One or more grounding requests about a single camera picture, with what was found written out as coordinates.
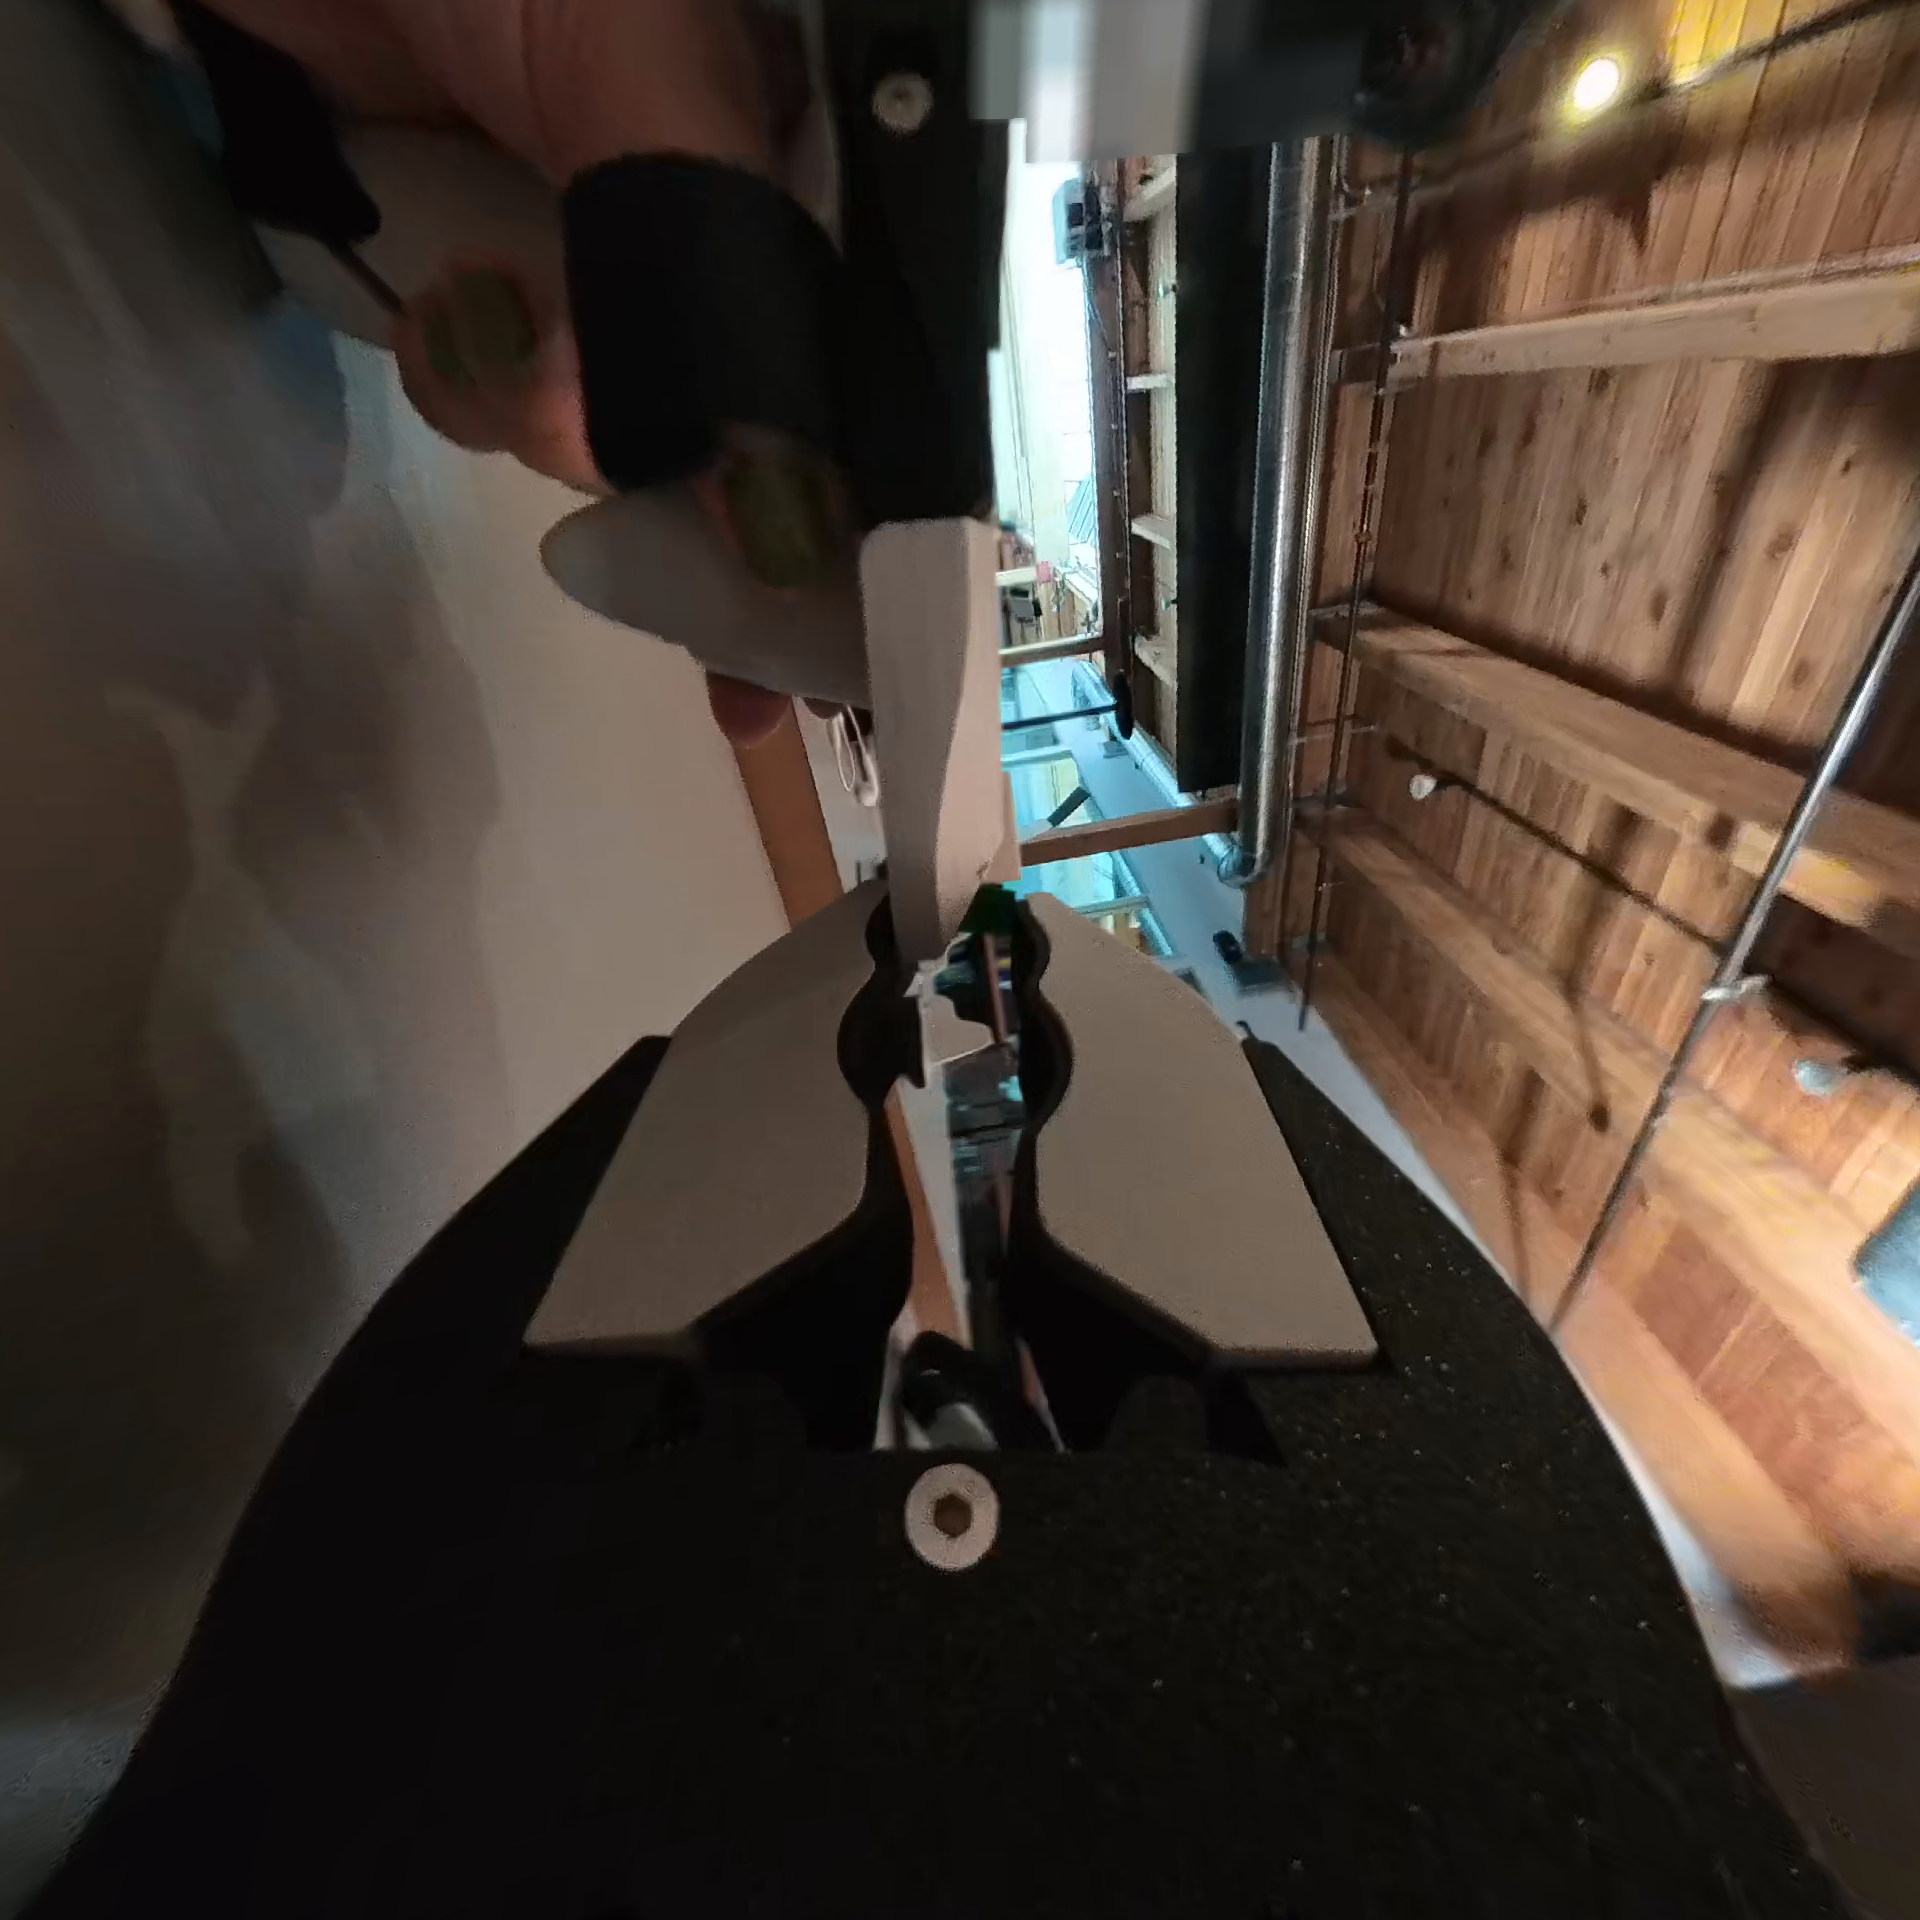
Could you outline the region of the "thin metal pole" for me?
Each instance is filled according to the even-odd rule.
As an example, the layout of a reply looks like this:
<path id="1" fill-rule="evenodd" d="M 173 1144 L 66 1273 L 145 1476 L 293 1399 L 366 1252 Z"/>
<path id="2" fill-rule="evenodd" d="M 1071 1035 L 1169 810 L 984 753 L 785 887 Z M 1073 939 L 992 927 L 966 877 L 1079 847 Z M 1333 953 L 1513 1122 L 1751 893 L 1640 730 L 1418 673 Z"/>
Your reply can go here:
<path id="1" fill-rule="evenodd" d="M 1889 675 L 1898 663 L 1905 643 L 1916 635 L 1918 624 L 1918 556 L 1911 554 L 1909 562 L 1903 565 L 1903 573 L 1894 595 L 1889 597 L 1887 611 L 1871 637 L 1858 673 L 1841 697 L 1839 712 L 1831 724 L 1831 732 L 1823 739 L 1818 755 L 1815 757 L 1813 771 L 1801 784 L 1801 791 L 1788 815 L 1784 827 L 1781 829 L 1773 851 L 1766 858 L 1766 867 L 1761 869 L 1745 905 L 1734 924 L 1730 937 L 1721 945 L 1716 953 L 1716 963 L 1710 972 L 1708 983 L 1700 987 L 1693 1016 L 1687 1024 L 1687 1032 L 1668 1058 L 1668 1065 L 1662 1072 L 1657 1089 L 1650 1092 L 1646 1111 L 1639 1121 L 1639 1129 L 1631 1136 L 1622 1162 L 1610 1179 L 1594 1223 L 1584 1240 L 1573 1269 L 1568 1273 L 1568 1285 L 1550 1316 L 1545 1328 L 1551 1338 L 1558 1338 L 1565 1321 L 1569 1319 L 1573 1311 L 1581 1306 L 1591 1282 L 1592 1272 L 1598 1267 L 1599 1252 L 1609 1241 L 1620 1213 L 1625 1212 L 1625 1200 L 1630 1197 L 1644 1162 L 1660 1136 L 1668 1108 L 1678 1091 L 1681 1089 L 1688 1067 L 1693 1064 L 1696 1052 L 1700 1050 L 1702 1041 L 1708 1037 L 1716 1016 L 1721 1009 L 1740 1001 L 1742 996 L 1751 995 L 1754 987 L 1754 978 L 1749 961 L 1754 952 L 1765 924 L 1768 922 L 1770 908 L 1778 903 L 1781 893 L 1784 891 L 1784 882 L 1792 876 L 1792 867 L 1797 860 L 1809 848 L 1813 832 L 1837 788 L 1839 776 L 1845 773 L 1847 764 L 1856 755 L 1856 747 L 1868 732 L 1870 721 L 1886 692 Z"/>

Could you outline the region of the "silver ventilation duct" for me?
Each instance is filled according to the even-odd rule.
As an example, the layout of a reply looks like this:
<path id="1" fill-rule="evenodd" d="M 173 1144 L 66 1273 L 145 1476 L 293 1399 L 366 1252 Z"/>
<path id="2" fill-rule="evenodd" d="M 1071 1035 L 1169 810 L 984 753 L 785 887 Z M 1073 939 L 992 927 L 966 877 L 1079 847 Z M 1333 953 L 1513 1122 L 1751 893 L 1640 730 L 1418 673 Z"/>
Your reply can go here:
<path id="1" fill-rule="evenodd" d="M 1254 386 L 1233 416 L 1246 488 L 1240 569 L 1239 823 L 1220 877 L 1240 890 L 1279 872 L 1295 810 L 1311 568 L 1324 531 L 1336 165 L 1342 145 L 1310 136 L 1264 160 Z"/>

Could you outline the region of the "person's left hand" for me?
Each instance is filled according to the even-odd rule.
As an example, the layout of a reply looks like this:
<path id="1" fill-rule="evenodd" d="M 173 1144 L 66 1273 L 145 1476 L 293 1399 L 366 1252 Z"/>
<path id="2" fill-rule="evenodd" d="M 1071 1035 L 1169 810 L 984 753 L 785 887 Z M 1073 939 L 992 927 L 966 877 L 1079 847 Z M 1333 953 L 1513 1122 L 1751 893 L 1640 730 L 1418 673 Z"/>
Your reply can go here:
<path id="1" fill-rule="evenodd" d="M 796 615 L 850 573 L 844 266 L 789 192 L 799 27 L 761 4 L 167 4 L 247 217 L 370 296 L 449 445 L 658 496 Z"/>

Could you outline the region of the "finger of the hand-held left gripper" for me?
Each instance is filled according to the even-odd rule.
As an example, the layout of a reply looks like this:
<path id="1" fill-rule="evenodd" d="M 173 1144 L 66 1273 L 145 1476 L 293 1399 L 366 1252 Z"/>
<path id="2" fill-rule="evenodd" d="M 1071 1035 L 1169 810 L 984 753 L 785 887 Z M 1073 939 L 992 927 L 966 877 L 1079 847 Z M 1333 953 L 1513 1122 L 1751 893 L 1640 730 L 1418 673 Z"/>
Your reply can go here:
<path id="1" fill-rule="evenodd" d="M 992 529 L 882 524 L 857 580 L 895 949 L 928 964 L 992 877 Z"/>
<path id="2" fill-rule="evenodd" d="M 1001 765 L 998 537 L 938 519 L 936 557 L 936 930 L 960 933 L 976 893 L 1020 877 L 1012 786 Z"/>

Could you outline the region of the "green lego plate cream brick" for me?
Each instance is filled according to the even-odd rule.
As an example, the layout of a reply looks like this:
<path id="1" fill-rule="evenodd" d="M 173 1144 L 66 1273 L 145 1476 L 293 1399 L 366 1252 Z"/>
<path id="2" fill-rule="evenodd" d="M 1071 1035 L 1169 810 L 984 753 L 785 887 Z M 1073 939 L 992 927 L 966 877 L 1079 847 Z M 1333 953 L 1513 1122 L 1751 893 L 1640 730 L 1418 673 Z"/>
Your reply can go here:
<path id="1" fill-rule="evenodd" d="M 926 1080 L 989 1055 L 1001 1080 L 1017 1075 L 1021 1033 L 1020 893 L 984 885 L 948 946 L 913 975 Z"/>

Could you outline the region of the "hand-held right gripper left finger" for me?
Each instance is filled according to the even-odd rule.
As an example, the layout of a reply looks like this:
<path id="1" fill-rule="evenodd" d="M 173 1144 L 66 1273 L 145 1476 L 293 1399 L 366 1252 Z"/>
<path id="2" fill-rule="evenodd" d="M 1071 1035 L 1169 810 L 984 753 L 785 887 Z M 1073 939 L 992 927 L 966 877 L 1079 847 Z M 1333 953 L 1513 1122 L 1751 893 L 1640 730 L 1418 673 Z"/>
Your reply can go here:
<path id="1" fill-rule="evenodd" d="M 532 1314 L 532 1351 L 685 1351 L 853 1219 L 869 1119 L 838 1035 L 872 978 L 882 905 L 866 881 L 682 1017 Z"/>

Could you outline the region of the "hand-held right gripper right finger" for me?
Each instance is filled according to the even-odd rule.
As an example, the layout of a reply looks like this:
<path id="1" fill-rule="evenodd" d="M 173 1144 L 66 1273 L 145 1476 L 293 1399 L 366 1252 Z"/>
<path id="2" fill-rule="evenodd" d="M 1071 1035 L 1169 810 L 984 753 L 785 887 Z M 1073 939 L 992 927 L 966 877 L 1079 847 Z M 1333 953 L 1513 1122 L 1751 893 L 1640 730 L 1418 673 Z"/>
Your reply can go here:
<path id="1" fill-rule="evenodd" d="M 1020 905 L 1039 1248 L 1201 1360 L 1375 1363 L 1373 1325 L 1239 1032 L 1199 989 L 1055 896 Z"/>

